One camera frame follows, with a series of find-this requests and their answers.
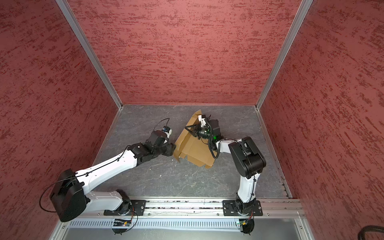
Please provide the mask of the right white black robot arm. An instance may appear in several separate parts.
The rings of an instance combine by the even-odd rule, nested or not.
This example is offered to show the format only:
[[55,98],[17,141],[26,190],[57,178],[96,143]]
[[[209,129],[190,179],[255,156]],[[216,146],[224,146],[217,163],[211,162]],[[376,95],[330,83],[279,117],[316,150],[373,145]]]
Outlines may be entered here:
[[193,137],[206,139],[208,148],[214,159],[221,153],[231,154],[236,169],[241,175],[239,189],[235,200],[235,210],[245,216],[253,212],[256,203],[256,186],[258,178],[266,167],[266,160],[252,138],[239,140],[226,139],[221,135],[220,128],[210,124],[204,127],[199,124],[185,127]]

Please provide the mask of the aluminium corner post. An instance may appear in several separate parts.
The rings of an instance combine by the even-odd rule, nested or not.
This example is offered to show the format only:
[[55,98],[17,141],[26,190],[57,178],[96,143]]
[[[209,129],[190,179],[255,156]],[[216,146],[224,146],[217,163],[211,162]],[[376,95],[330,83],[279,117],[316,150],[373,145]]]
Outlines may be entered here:
[[296,38],[296,35],[313,3],[313,0],[302,0],[301,4],[298,8],[298,11],[294,17],[294,20],[290,26],[290,29],[287,33],[287,36],[283,42],[283,45],[279,51],[278,57],[272,67],[272,70],[270,72],[270,75],[266,81],[266,85],[263,88],[263,91],[256,103],[256,111],[259,111],[268,95],[269,90],[271,89],[276,76],[279,73],[279,70]]
[[106,71],[104,70],[100,60],[98,59],[95,51],[93,50],[89,40],[87,39],[86,34],[82,30],[78,20],[76,19],[75,14],[73,13],[68,1],[56,0],[56,3],[58,4],[61,12],[63,13],[63,15],[66,18],[67,22],[69,23],[71,29],[73,30],[74,34],[76,35],[78,41],[80,42],[81,46],[83,47],[85,53],[87,54],[89,60],[92,63],[94,69],[96,70],[96,72],[98,73],[102,82],[104,83],[108,93],[110,94],[110,96],[114,100],[118,109],[121,110],[124,107],[124,104],[121,101],[120,97],[118,96],[118,93],[115,90],[112,82],[110,81],[110,78],[108,77],[108,75],[107,75]]

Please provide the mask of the brown cardboard box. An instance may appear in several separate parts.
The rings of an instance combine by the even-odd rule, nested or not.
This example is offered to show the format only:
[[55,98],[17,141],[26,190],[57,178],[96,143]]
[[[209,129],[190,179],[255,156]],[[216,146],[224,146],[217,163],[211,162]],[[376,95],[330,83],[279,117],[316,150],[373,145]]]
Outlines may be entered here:
[[[202,111],[197,111],[190,118],[187,126],[200,125],[198,115],[203,115]],[[209,169],[213,166],[215,159],[219,156],[220,150],[217,146],[223,136],[212,136],[209,139],[198,139],[193,137],[185,128],[175,142],[176,149],[173,156],[179,160],[187,158],[189,162],[198,167],[205,166]]]

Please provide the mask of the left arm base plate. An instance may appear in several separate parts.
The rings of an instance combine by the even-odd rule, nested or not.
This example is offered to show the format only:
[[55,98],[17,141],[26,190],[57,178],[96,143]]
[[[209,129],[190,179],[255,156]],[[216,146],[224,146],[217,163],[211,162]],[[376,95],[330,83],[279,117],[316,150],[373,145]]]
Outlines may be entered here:
[[104,216],[142,216],[146,208],[146,203],[146,200],[124,200],[116,210],[104,210]]

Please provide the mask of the left small circuit board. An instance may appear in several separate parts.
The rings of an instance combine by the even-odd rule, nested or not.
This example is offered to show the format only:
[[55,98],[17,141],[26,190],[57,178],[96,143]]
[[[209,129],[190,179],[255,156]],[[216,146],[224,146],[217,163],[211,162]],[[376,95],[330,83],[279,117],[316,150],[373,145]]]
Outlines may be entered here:
[[113,227],[128,228],[131,226],[132,220],[114,219]]

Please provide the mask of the right aluminium corner post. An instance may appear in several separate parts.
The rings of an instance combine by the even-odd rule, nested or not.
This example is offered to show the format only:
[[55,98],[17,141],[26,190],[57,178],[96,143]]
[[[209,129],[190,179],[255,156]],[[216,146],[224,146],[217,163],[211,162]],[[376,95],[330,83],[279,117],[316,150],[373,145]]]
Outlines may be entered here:
[[294,20],[290,26],[290,29],[287,33],[287,36],[283,42],[283,45],[279,51],[278,57],[272,67],[272,70],[270,72],[270,75],[266,81],[266,85],[263,88],[263,91],[256,103],[256,111],[259,111],[268,95],[269,90],[271,89],[276,76],[279,73],[279,70],[296,38],[296,35],[313,3],[313,0],[302,0],[301,4],[298,8],[298,11],[294,17]]

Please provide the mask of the right small circuit board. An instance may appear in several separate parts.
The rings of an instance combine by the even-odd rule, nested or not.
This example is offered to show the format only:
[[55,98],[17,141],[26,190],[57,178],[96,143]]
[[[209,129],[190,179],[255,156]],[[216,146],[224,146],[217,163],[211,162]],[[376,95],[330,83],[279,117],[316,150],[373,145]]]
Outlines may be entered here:
[[244,228],[245,226],[249,226],[250,222],[250,220],[239,220],[239,227]]

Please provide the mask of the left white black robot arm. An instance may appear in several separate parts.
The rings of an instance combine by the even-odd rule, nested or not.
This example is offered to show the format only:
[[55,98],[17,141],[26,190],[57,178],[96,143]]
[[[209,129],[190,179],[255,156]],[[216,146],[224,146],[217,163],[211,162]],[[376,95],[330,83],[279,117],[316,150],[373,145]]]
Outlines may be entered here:
[[94,189],[114,176],[148,162],[159,155],[172,156],[172,143],[150,146],[128,145],[117,156],[88,169],[63,171],[50,194],[50,200],[61,222],[69,222],[83,213],[103,211],[107,216],[130,216],[134,213],[131,199],[123,190],[96,192]]

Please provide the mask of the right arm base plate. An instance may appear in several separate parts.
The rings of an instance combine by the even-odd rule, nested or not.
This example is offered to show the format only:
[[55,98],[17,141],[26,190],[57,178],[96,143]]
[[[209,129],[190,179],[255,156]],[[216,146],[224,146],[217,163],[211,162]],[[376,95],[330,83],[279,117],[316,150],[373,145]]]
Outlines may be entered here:
[[263,216],[261,202],[254,199],[249,203],[238,200],[223,200],[224,216]]

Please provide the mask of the aluminium front rail frame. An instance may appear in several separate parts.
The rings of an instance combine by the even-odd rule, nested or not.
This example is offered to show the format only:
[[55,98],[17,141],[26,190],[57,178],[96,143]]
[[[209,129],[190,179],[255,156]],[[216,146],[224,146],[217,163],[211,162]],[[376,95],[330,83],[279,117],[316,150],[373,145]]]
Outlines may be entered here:
[[[224,216],[223,199],[204,198],[143,198],[146,208],[142,216],[104,216],[104,212],[89,212],[66,223],[59,222],[52,240],[64,239],[69,229],[166,229],[242,231],[239,220],[250,220],[258,227],[258,220],[292,220],[301,240],[314,239],[300,200],[260,199],[263,216]],[[132,220],[128,228],[113,227],[114,219]]]

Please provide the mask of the left aluminium corner post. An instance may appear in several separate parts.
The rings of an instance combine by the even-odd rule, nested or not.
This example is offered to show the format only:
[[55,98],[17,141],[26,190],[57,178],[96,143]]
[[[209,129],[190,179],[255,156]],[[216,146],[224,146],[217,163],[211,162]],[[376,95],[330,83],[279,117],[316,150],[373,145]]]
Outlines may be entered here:
[[83,47],[85,53],[87,54],[89,60],[92,63],[94,69],[96,70],[96,72],[98,73],[102,82],[104,83],[108,93],[110,94],[110,96],[114,100],[118,109],[121,110],[124,107],[124,104],[121,101],[120,97],[118,96],[118,93],[115,90],[112,82],[110,81],[110,78],[108,77],[108,75],[107,75],[106,71],[104,70],[100,60],[98,59],[95,51],[93,50],[89,40],[87,39],[86,34],[82,30],[78,20],[76,19],[75,14],[73,13],[68,1],[56,0],[56,3],[58,4],[61,12],[63,13],[63,15],[66,18],[67,22],[69,23],[71,29],[73,30],[74,34],[76,35],[78,41],[80,42],[81,46]]

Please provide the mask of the small circuit board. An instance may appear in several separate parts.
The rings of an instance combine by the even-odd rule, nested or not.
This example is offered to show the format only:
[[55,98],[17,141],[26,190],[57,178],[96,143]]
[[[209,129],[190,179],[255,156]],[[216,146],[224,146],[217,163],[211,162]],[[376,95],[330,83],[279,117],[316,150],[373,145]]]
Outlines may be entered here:
[[239,220],[239,227],[244,228],[245,226],[249,226],[250,222],[250,220]]
[[128,228],[131,226],[132,220],[114,219],[113,227]]

